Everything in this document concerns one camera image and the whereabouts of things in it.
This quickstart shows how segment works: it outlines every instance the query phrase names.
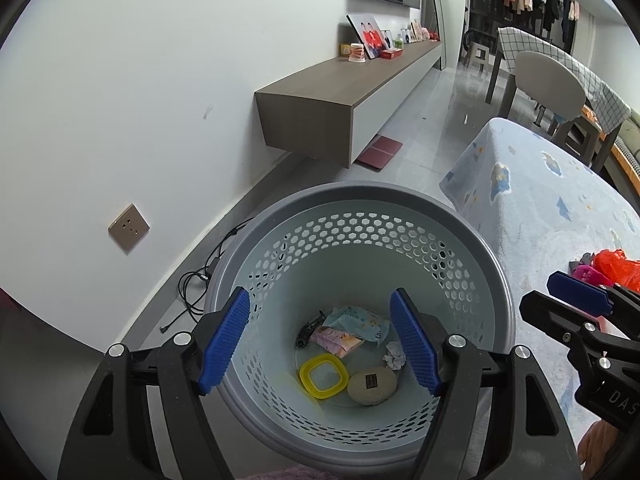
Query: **trash can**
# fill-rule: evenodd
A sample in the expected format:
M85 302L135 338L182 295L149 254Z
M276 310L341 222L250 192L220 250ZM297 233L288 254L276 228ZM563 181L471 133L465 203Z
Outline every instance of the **trash can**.
M236 286L249 291L251 313L218 387L222 398L271 449L339 474L409 466L438 399L408 364L395 394L377 406L356 404L346 390L310 396L298 369L323 350L313 343L297 349L295 340L319 310L354 305L388 318L389 297L403 287L450 333L499 352L514 344L507 282L485 241L443 204L389 184L326 184L275 203L225 251L205 312L221 309ZM348 373L383 365L394 339L391 329L379 347L347 355ZM479 410L488 407L483 397Z

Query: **black label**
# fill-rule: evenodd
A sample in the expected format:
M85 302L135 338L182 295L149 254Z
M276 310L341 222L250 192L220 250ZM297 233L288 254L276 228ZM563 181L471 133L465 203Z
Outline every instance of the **black label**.
M378 375L376 374L365 375L364 380L367 385L367 390L369 390L370 388L378 387Z

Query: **blue gripper pad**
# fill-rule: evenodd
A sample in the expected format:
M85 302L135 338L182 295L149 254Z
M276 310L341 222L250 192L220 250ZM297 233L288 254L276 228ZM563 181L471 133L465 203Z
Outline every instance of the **blue gripper pad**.
M202 373L198 379L202 394L208 394L222 382L242 331L249 321L249 293L244 288L234 293L235 297L232 296L220 312L223 319L204 351Z
M389 299L389 314L418 384L427 388L431 395L439 396L442 381L438 376L436 352L410 306L397 290Z
M549 276L546 288L558 300L591 314L593 317L611 314L612 304L606 290L576 280L564 272L556 270Z

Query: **glossy gray floor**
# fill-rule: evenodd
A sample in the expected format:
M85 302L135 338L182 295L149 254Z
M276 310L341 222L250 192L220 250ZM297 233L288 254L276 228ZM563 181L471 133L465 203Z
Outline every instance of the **glossy gray floor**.
M380 134L404 144L382 171L358 165L345 170L318 160L305 159L281 186L265 197L256 212L299 190L338 180L375 180L398 184L451 206L438 184L487 121L497 115L500 107L506 80L502 77L498 79L491 105L484 102L488 81L489 74L485 72L480 76L477 66L466 68L459 65L455 71L445 72L432 69L380 131ZM520 92L514 100L510 119L538 131L532 126L534 102ZM193 321L183 316L172 326L171 332L159 333L158 327L171 321L183 308L180 301L175 301L143 347L159 346L172 333L191 330ZM162 469L169 478L179 478L161 416L159 395L157 392L155 395L151 397L152 423ZM203 406L221 451L236 478L293 465L252 437L236 421L215 391L203 398ZM397 477L398 473L384 476Z

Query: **red plastic bag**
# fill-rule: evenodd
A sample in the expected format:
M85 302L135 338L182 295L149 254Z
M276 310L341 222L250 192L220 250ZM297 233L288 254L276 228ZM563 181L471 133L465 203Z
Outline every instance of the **red plastic bag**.
M600 251L591 265L612 282L640 292L640 262L627 260L622 249Z

